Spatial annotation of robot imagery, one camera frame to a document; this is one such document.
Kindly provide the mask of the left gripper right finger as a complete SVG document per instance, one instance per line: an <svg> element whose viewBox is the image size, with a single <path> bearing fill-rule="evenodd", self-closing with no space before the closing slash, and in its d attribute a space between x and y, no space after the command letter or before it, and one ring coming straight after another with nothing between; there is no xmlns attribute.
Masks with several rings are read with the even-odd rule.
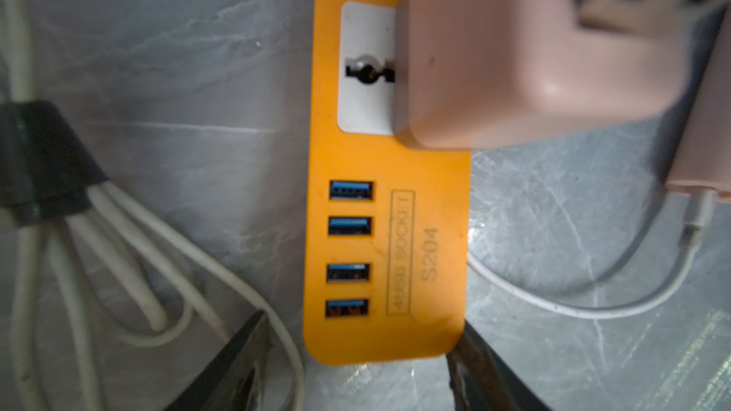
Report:
<svg viewBox="0 0 731 411"><path fill-rule="evenodd" d="M447 367L457 411L550 411L468 322Z"/></svg>

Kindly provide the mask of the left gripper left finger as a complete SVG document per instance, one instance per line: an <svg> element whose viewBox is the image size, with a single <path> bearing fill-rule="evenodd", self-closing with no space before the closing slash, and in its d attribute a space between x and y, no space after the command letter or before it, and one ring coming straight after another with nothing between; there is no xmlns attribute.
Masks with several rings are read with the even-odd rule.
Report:
<svg viewBox="0 0 731 411"><path fill-rule="evenodd" d="M260 409L268 350L270 320L258 311L166 411Z"/></svg>

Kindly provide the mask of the orange power strip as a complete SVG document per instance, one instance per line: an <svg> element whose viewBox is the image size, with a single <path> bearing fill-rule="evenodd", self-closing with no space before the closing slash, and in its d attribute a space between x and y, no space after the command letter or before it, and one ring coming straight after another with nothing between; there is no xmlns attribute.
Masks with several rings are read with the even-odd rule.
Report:
<svg viewBox="0 0 731 411"><path fill-rule="evenodd" d="M314 0L303 337L325 365L437 357L466 313L470 158L391 128L398 0Z"/></svg>

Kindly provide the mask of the pink charger adapter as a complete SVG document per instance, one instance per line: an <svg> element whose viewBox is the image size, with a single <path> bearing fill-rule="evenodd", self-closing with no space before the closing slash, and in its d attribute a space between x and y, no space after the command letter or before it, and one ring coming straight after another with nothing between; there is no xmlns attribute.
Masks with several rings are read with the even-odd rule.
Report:
<svg viewBox="0 0 731 411"><path fill-rule="evenodd" d="M489 150L660 115L729 0L400 0L393 131Z"/></svg>

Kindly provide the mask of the pink electric toothbrush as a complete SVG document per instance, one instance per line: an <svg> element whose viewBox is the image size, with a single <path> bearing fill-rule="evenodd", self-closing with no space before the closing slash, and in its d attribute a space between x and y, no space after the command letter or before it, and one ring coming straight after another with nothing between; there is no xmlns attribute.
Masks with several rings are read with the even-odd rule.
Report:
<svg viewBox="0 0 731 411"><path fill-rule="evenodd" d="M685 195L705 188L730 202L730 13L710 51L666 188Z"/></svg>

